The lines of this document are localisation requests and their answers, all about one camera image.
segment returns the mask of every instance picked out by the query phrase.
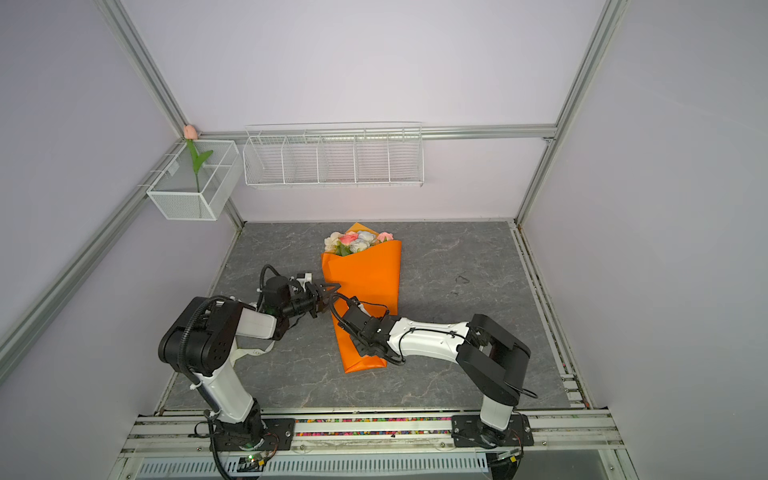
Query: black robotic arm joint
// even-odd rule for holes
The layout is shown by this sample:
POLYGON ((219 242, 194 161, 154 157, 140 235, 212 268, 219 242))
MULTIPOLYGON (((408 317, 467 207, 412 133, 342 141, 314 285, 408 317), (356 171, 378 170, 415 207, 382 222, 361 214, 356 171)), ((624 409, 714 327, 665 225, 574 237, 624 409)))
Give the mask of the black robotic arm joint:
POLYGON ((456 362, 483 395, 516 406, 531 350, 488 316, 475 314, 467 327, 468 341, 458 346, 456 362), (486 355, 480 348, 490 350, 486 355))
POLYGON ((347 301, 349 308, 341 317, 339 326, 349 334, 360 356, 378 356, 397 363, 399 353, 392 350, 387 341, 395 323, 402 317, 389 314, 381 318, 370 316, 359 305, 357 297, 347 301))
MULTIPOLYGON (((184 373, 178 364, 179 345, 184 328, 194 311, 207 300, 208 298, 204 296, 194 297, 165 333, 157 348, 160 360, 169 364, 177 372, 184 373)), ((208 308, 198 324, 190 331, 186 355, 187 368, 202 375, 211 376, 214 370, 227 361, 243 309, 255 310, 251 305, 237 300, 221 300, 214 302, 208 308)))

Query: metal grille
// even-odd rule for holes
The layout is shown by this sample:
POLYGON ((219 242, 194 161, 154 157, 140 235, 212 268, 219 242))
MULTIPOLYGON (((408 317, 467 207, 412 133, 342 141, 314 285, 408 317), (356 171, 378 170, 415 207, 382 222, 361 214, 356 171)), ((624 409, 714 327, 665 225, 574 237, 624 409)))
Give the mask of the metal grille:
POLYGON ((152 183, 147 194, 172 220, 216 220, 243 173, 233 141, 195 141, 198 152, 212 150, 195 179, 192 156, 184 148, 152 183))
POLYGON ((257 188, 422 185, 421 127, 258 131, 243 147, 243 165, 246 183, 257 188))
MULTIPOLYGON (((224 467, 233 477, 417 475, 424 473, 487 472, 485 454, 474 452, 369 455, 278 455, 263 473, 238 472, 240 456, 230 456, 224 467)), ((140 478, 219 478, 208 458, 147 458, 140 478)))

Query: white wire shelf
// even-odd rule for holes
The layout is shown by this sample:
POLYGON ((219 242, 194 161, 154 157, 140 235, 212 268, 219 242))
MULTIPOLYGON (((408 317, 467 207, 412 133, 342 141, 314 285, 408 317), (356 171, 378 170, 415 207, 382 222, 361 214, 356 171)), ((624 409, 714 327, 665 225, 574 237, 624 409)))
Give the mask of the white wire shelf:
POLYGON ((185 146, 152 182, 147 195, 168 220, 216 220, 243 174, 234 141, 195 140, 199 153, 214 151, 197 173, 185 146))
POLYGON ((334 125, 338 127, 246 127, 246 184, 255 188, 286 188, 424 183, 421 124, 334 125))

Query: table surface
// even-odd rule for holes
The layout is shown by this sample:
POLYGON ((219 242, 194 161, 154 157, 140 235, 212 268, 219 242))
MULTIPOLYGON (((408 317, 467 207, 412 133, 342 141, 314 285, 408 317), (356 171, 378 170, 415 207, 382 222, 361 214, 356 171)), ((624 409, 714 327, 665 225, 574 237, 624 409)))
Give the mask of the table surface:
MULTIPOLYGON (((286 276, 322 280, 323 239, 350 223, 247 223, 216 293, 255 302, 269 263, 286 276)), ((568 397, 506 222, 367 223, 402 241, 399 314, 419 322, 455 323, 484 313, 531 349, 522 409, 562 409, 568 397)), ((268 342, 238 338, 243 348, 268 342)), ((237 360, 245 389, 265 407, 410 407, 479 409, 482 394, 456 364, 413 356, 404 366, 344 373, 329 313, 304 316, 266 355, 237 360)), ((178 376, 165 409, 205 402, 178 376)))

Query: black mounting bracket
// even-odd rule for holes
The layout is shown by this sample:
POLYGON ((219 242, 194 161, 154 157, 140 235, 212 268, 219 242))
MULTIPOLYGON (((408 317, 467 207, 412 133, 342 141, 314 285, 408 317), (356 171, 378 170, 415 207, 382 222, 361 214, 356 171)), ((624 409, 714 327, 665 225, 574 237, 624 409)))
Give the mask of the black mounting bracket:
MULTIPOLYGON (((290 450, 291 442, 293 441, 293 427, 296 426, 295 419, 262 419, 266 425, 264 430, 264 441, 261 445, 256 447, 257 451, 271 451, 275 448, 275 442, 277 442, 278 450, 290 450)), ((216 450, 219 452, 247 452, 241 447, 251 443, 250 438, 247 435, 238 435, 236 433, 227 432, 226 430, 220 434, 214 436, 214 442, 216 443, 216 450)))
POLYGON ((451 424, 451 437, 457 447, 493 449, 519 446, 520 442, 524 447, 533 446, 531 424, 528 423, 528 417, 522 414, 512 415, 507 429, 503 432, 481 422, 480 415, 454 415, 451 424))

